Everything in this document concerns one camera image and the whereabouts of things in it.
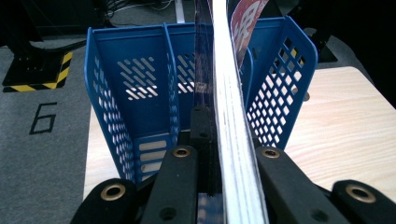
yellow and black hazard tape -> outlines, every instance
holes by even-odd
[[[62,60],[60,73],[54,82],[48,83],[36,83],[27,85],[12,85],[3,88],[3,92],[15,92],[15,91],[42,91],[42,90],[54,90],[64,86],[67,75],[69,73],[70,63],[73,57],[72,52],[67,52]]]

